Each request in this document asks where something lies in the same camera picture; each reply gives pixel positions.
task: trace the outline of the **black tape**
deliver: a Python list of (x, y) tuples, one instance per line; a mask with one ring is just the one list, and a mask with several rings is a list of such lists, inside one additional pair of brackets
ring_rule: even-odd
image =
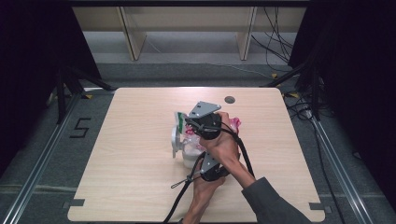
[(82, 120), (91, 120), (91, 118), (81, 118), (81, 119), (78, 119), (77, 124), (76, 124), (74, 130), (84, 130), (84, 134), (83, 134), (83, 135), (70, 135), (70, 136), (69, 136), (70, 138), (85, 138), (85, 135), (87, 134), (87, 131), (88, 131), (90, 128), (78, 127), (79, 123), (80, 123)]
[(84, 206), (85, 199), (73, 199), (70, 206)]
[(322, 210), (325, 213), (332, 213), (332, 208), (330, 206), (323, 206), (321, 203), (309, 203), (309, 208), (311, 210)]

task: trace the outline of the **metal frame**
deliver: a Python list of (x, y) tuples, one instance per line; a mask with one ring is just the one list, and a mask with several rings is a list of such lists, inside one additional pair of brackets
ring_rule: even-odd
[(80, 98), (81, 98), (80, 94), (75, 94), (72, 96), (67, 106), (67, 110), (66, 110), (67, 112), (64, 116), (64, 119), (62, 120), (61, 123), (56, 125), (54, 131), (52, 132), (51, 137), (49, 138), (48, 143), (44, 147), (40, 157), (35, 163), (35, 167), (33, 168), (32, 172), (29, 174), (29, 177), (22, 186), (21, 191), (19, 192), (14, 203), (9, 207), (6, 217), (2, 223), (15, 224), (18, 223), (18, 221), (20, 220), (26, 205), (29, 203), (32, 194), (35, 191), (35, 186), (37, 185), (38, 181), (43, 175), (44, 170), (46, 169), (47, 164), (50, 161), (53, 151), (58, 146), (59, 140), (61, 139), (64, 133), (64, 129), (67, 126), (70, 116), (73, 113), (73, 110), (76, 107), (76, 104), (78, 103), (78, 100)]
[(343, 192), (345, 193), (346, 198), (348, 199), (349, 204), (352, 207), (352, 210), (355, 213), (355, 216), (358, 219), (359, 223), (374, 223), (370, 217), (370, 214), (363, 199), (359, 195), (356, 187), (354, 186), (352, 180), (347, 174), (346, 168), (344, 167), (343, 163), (341, 163), (337, 152), (332, 146), (332, 142), (324, 131), (320, 121), (317, 121), (315, 118), (312, 118), (312, 121), (315, 129), (317, 129), (318, 131), (318, 137), (321, 141), (321, 144), (323, 145), (323, 150), (326, 154), (326, 157), (329, 160), (330, 165), (332, 166), (332, 170), (334, 171), (335, 176), (337, 177), (341, 188), (343, 189)]
[(309, 7), (327, 6), (335, 0), (68, 0), (72, 7)]

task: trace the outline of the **human hand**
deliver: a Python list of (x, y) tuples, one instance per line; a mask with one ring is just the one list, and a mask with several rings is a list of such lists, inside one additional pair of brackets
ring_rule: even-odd
[[(218, 112), (218, 114), (221, 117), (221, 128), (229, 130), (231, 124), (228, 113)], [(238, 145), (229, 133), (220, 132), (220, 135), (213, 140), (201, 138), (199, 143), (206, 148), (216, 161), (226, 168), (239, 161)]]
[[(229, 130), (230, 118), (228, 113), (218, 113), (221, 116), (221, 128)], [(242, 188), (245, 189), (256, 181), (245, 165), (239, 161), (238, 144), (229, 133), (220, 132), (220, 135), (213, 140), (201, 138), (199, 143), (206, 148), (216, 161), (223, 165), (227, 171), (235, 177)]]
[[(195, 173), (199, 171), (199, 167), (201, 167), (202, 161), (203, 160), (199, 161)], [(194, 193), (193, 193), (192, 202), (189, 211), (187, 212), (186, 216), (184, 216), (183, 218), (183, 223), (189, 223), (189, 224), (199, 223), (202, 215), (204, 214), (204, 211), (209, 206), (210, 199), (212, 199), (216, 189), (225, 182), (224, 176), (222, 176), (221, 178), (215, 181), (210, 181), (210, 182), (204, 181), (200, 177), (199, 173), (194, 175), (193, 179), (194, 179)]]

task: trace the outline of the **light wood surface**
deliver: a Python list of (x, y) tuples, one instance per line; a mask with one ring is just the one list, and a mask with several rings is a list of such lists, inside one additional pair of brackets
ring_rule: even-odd
[(118, 7), (73, 7), (83, 31), (122, 31)]
[[(224, 102), (226, 96), (234, 104)], [(163, 221), (182, 186), (170, 187), (190, 172), (181, 152), (172, 158), (174, 112), (189, 113), (198, 101), (222, 106), (240, 118), (254, 173), (266, 176), (278, 193), (312, 221), (322, 221), (312, 177), (278, 89), (267, 88), (134, 88), (118, 89), (108, 109), (75, 199), (73, 221)], [(215, 193), (203, 222), (256, 222), (232, 176)], [(172, 221), (187, 212), (192, 185)]]

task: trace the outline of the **metal bracket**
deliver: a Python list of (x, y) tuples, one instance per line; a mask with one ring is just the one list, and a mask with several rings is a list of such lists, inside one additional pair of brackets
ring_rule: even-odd
[(200, 101), (194, 107), (194, 109), (190, 112), (190, 119), (199, 119), (205, 115), (213, 113), (217, 110), (221, 109), (221, 105), (214, 105), (207, 102)]
[(213, 158), (209, 154), (209, 152), (206, 152), (204, 161), (202, 162), (202, 166), (201, 166), (201, 174), (206, 173), (208, 170), (210, 170), (212, 167), (214, 167), (217, 164), (219, 164), (219, 162), (216, 161), (215, 158)]

